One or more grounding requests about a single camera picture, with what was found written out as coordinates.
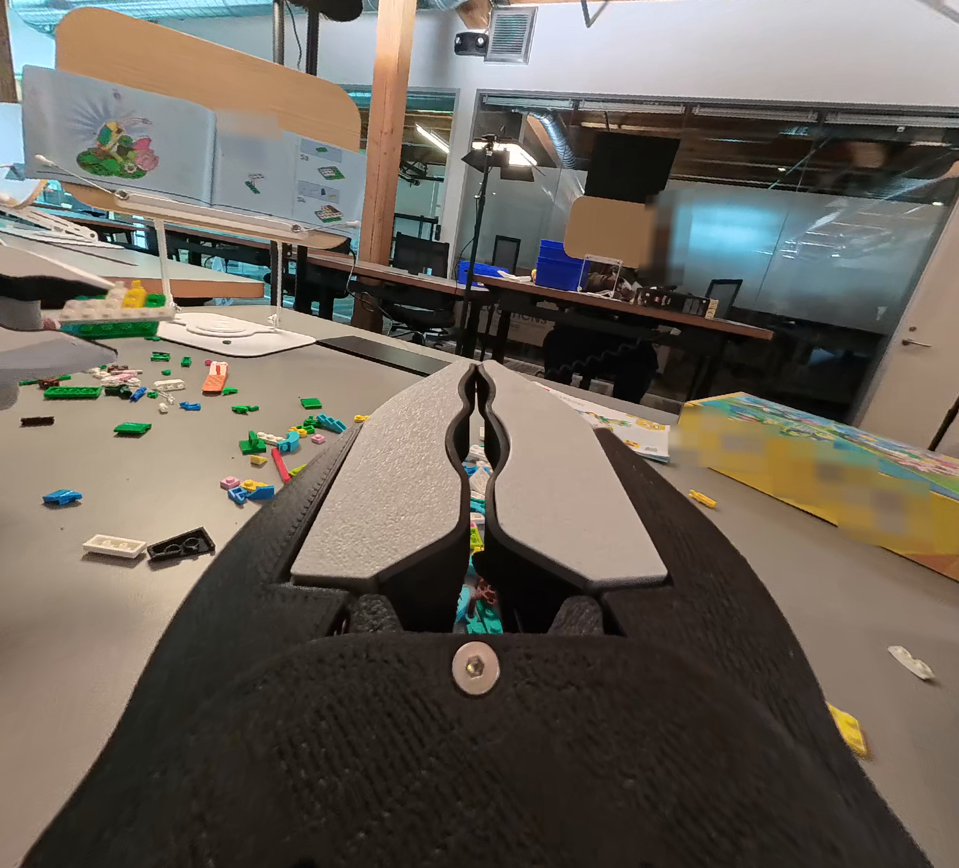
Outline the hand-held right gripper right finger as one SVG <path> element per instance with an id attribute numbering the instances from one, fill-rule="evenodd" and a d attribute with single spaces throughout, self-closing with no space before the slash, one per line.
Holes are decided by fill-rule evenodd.
<path id="1" fill-rule="evenodd" d="M 487 532 L 584 591 L 666 581 L 667 569 L 597 430 L 562 399 L 496 362 L 477 372 L 494 466 Z"/>

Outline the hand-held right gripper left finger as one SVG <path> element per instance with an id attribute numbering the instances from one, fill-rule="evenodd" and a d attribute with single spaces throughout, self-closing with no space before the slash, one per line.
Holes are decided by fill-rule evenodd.
<path id="1" fill-rule="evenodd" d="M 316 587 L 410 577 L 459 587 L 470 555 L 469 444 L 477 367 L 452 364 L 392 396 L 359 430 L 291 568 Z"/>

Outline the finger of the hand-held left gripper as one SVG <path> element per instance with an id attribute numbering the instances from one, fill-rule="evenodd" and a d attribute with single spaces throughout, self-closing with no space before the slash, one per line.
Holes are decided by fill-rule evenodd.
<path id="1" fill-rule="evenodd" d="M 64 308 L 78 298 L 105 296 L 111 280 L 41 254 L 1 248 L 1 298 L 37 302 L 41 308 Z"/>
<path id="2" fill-rule="evenodd" d="M 112 364 L 117 351 L 54 330 L 1 328 L 1 410 L 15 406 L 19 383 Z"/>

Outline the green white toy brick assembly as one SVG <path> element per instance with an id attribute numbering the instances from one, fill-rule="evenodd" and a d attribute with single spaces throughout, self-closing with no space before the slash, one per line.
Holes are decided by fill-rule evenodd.
<path id="1" fill-rule="evenodd" d="M 46 318 L 70 335 L 87 340 L 153 338 L 160 323 L 174 320 L 177 306 L 149 292 L 139 279 L 117 283 L 105 295 L 71 299 Z"/>

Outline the grey desk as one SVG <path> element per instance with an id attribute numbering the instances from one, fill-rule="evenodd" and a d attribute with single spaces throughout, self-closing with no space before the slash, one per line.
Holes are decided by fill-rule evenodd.
<path id="1" fill-rule="evenodd" d="M 2 866 L 17 866 L 96 759 L 159 637 L 209 567 L 153 570 L 86 554 L 102 533 L 146 543 L 204 526 L 217 554 L 254 514 L 220 488 L 253 470 L 238 442 L 302 418 L 301 397 L 350 422 L 414 374 L 305 347 L 229 362 L 239 403 L 198 393 L 194 353 L 178 398 L 198 413 L 101 396 L 52 401 L 22 388 L 2 413 Z M 858 719 L 863 766 L 935 866 L 957 866 L 957 583 L 760 492 L 689 463 L 670 444 L 654 469 L 712 521 L 791 623 L 828 702 Z M 691 489 L 717 501 L 708 509 Z M 904 646 L 936 680 L 888 653 Z"/>

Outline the scattered small toy bricks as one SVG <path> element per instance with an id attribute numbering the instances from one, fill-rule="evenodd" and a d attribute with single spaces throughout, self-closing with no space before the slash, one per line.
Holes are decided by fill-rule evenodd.
<path id="1" fill-rule="evenodd" d="M 47 398 L 42 393 L 43 398 L 52 402 L 104 396 L 103 382 L 88 372 L 72 375 L 56 389 L 67 396 Z M 199 402 L 178 398 L 186 389 L 187 384 L 173 393 L 171 411 L 200 412 Z M 238 396 L 204 395 L 201 385 L 198 393 L 204 399 L 229 399 L 234 414 L 256 418 L 258 406 L 241 405 Z M 159 412 L 160 397 L 151 400 L 158 414 L 170 413 Z M 239 439 L 239 452 L 248 467 L 270 466 L 276 477 L 221 479 L 220 488 L 230 502 L 254 506 L 253 516 L 234 532 L 221 554 L 216 547 L 214 554 L 165 564 L 151 564 L 147 550 L 140 556 L 155 571 L 212 557 L 157 640 L 150 655 L 155 667 L 169 657 L 180 668 L 194 657 L 209 657 L 216 666 L 224 666 L 234 656 L 244 666 L 299 646 L 328 654 L 336 635 L 345 637 L 349 657 L 365 657 L 374 642 L 384 642 L 386 652 L 401 651 L 410 643 L 415 654 L 430 651 L 449 659 L 470 640 L 454 628 L 466 573 L 459 587 L 440 587 L 435 579 L 410 576 L 386 587 L 316 587 L 293 581 L 294 558 L 323 497 L 359 430 L 375 411 L 345 422 L 325 412 L 318 397 L 301 397 L 299 405 L 302 418 L 294 425 L 278 432 L 251 428 Z"/>

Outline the pale folding stand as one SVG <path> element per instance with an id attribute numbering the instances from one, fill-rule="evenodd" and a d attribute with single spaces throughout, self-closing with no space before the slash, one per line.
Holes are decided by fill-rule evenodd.
<path id="1" fill-rule="evenodd" d="M 74 244 L 100 246 L 97 233 L 88 227 L 37 207 L 36 202 L 47 187 L 46 179 L 1 179 L 1 215 L 32 228 L 43 229 L 55 237 Z"/>

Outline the flat instruction booklet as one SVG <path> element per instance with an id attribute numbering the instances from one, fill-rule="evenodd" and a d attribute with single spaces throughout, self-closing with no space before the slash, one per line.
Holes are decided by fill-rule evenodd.
<path id="1" fill-rule="evenodd" d="M 592 428 L 609 429 L 618 440 L 641 457 L 659 464 L 670 462 L 669 425 L 569 395 L 544 383 L 538 386 L 576 411 Z"/>

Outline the grey wood-edged table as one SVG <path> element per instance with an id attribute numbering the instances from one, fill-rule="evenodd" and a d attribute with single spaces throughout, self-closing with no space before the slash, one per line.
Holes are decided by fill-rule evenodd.
<path id="1" fill-rule="evenodd" d="M 27 234 L 2 229 L 2 253 L 17 249 L 62 262 L 74 269 L 115 282 L 143 282 L 150 294 L 162 291 L 161 266 L 165 265 L 174 301 L 182 307 L 202 306 L 215 299 L 257 300 L 265 286 L 257 280 L 227 275 L 187 263 L 166 260 L 149 253 L 86 246 L 62 245 Z"/>

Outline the open instruction booklet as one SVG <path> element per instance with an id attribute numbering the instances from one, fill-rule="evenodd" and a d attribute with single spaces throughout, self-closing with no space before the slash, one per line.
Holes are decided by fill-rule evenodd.
<path id="1" fill-rule="evenodd" d="M 361 220 L 365 156 L 282 130 L 265 114 L 211 110 L 32 65 L 21 94 L 31 179 L 150 193 L 307 228 L 340 230 Z"/>

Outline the black plate brick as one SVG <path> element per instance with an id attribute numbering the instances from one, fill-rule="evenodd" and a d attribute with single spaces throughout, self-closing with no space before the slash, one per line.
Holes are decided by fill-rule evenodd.
<path id="1" fill-rule="evenodd" d="M 202 526 L 161 539 L 147 547 L 151 564 L 165 564 L 204 554 L 214 554 L 216 545 Z"/>

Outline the white plate brick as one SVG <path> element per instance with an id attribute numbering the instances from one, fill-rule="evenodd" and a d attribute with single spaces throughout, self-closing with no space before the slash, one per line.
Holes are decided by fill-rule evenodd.
<path id="1" fill-rule="evenodd" d="M 146 551 L 147 543 L 139 539 L 97 533 L 85 540 L 81 548 L 85 553 L 136 560 Z"/>

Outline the long brown table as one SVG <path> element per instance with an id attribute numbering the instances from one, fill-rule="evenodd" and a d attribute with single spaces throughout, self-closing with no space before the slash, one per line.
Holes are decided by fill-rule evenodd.
<path id="1" fill-rule="evenodd" d="M 510 327 L 521 317 L 553 322 L 580 330 L 605 333 L 631 343 L 677 347 L 701 361 L 692 377 L 687 399 L 706 397 L 730 343 L 768 343 L 773 333 L 746 323 L 605 299 L 595 294 L 564 291 L 534 282 L 481 276 L 476 290 L 467 291 L 454 279 L 415 275 L 369 262 L 355 262 L 341 253 L 315 252 L 297 259 L 297 270 L 315 285 L 321 316 L 332 316 L 333 302 L 345 291 L 360 308 L 369 299 L 375 310 L 388 302 L 425 311 L 458 312 L 454 329 L 464 337 L 464 352 L 478 348 L 501 362 Z"/>

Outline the black device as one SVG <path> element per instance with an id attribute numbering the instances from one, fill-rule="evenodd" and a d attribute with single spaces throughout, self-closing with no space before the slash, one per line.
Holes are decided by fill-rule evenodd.
<path id="1" fill-rule="evenodd" d="M 718 300 L 679 292 L 675 287 L 644 287 L 637 294 L 639 306 L 702 319 L 715 318 Z"/>

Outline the large blue storage bin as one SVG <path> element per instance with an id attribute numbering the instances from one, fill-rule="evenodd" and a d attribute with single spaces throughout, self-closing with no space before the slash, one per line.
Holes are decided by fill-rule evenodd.
<path id="1" fill-rule="evenodd" d="M 570 257 L 562 242 L 543 239 L 535 264 L 535 283 L 544 288 L 576 292 L 580 289 L 584 260 Z"/>

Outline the colourful toy brick box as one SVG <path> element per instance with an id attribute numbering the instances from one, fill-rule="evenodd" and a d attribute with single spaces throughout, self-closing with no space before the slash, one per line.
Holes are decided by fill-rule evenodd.
<path id="1" fill-rule="evenodd" d="M 745 393 L 686 403 L 697 464 L 958 580 L 958 461 Z"/>

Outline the black studio light stand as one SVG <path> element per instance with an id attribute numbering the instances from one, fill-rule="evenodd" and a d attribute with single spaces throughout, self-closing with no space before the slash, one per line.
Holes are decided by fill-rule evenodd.
<path id="1" fill-rule="evenodd" d="M 495 133 L 486 134 L 480 140 L 474 141 L 462 161 L 481 174 L 462 294 L 462 329 L 457 342 L 457 355 L 473 359 L 479 325 L 477 312 L 473 309 L 476 287 L 474 280 L 489 179 L 493 171 L 497 170 L 502 179 L 533 181 L 536 163 L 525 153 L 518 141 L 499 137 Z"/>

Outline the yellow plate brick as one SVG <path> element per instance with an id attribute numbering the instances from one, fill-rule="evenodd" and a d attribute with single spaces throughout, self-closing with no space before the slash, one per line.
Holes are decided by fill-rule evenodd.
<path id="1" fill-rule="evenodd" d="M 827 703 L 827 707 L 843 742 L 857 758 L 869 761 L 872 757 L 871 748 L 858 719 L 832 703 Z"/>

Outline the wooden pillar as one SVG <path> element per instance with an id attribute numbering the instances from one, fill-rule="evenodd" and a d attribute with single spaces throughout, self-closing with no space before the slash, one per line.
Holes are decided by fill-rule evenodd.
<path id="1" fill-rule="evenodd" d="M 417 0 L 379 0 L 359 261 L 390 262 Z"/>

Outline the clear toy piece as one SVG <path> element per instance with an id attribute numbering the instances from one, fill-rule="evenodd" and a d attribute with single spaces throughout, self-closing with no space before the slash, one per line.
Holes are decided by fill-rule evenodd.
<path id="1" fill-rule="evenodd" d="M 929 665 L 922 659 L 915 657 L 904 646 L 889 646 L 888 653 L 898 664 L 904 667 L 905 670 L 908 670 L 913 676 L 917 677 L 917 679 L 923 682 L 933 682 L 936 680 L 936 675 Z"/>

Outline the black tripod leg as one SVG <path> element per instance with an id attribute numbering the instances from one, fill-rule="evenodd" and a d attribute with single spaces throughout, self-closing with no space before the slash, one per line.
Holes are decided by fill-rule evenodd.
<path id="1" fill-rule="evenodd" d="M 938 449 L 940 443 L 943 441 L 948 431 L 952 428 L 953 423 L 957 419 L 958 409 L 959 409 L 959 398 L 956 397 L 953 404 L 947 410 L 931 442 L 929 443 L 929 446 L 928 446 L 929 451 L 934 452 Z"/>

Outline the white door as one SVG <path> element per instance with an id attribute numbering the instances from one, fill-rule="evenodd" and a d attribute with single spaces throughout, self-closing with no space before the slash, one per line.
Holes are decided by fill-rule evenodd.
<path id="1" fill-rule="evenodd" d="M 888 340 L 854 423 L 929 449 L 958 397 L 958 206 Z M 958 454 L 958 417 L 934 452 Z"/>

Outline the black wall screen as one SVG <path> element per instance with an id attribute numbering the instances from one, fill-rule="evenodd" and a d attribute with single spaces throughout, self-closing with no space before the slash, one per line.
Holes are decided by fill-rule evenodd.
<path id="1" fill-rule="evenodd" d="M 584 195 L 647 203 L 665 190 L 679 147 L 678 138 L 600 132 L 593 141 Z"/>

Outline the grey wall vent grille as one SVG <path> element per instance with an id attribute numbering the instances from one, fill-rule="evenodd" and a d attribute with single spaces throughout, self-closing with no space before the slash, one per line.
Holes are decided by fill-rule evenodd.
<path id="1" fill-rule="evenodd" d="M 537 6 L 494 6 L 484 60 L 528 64 L 537 14 Z"/>

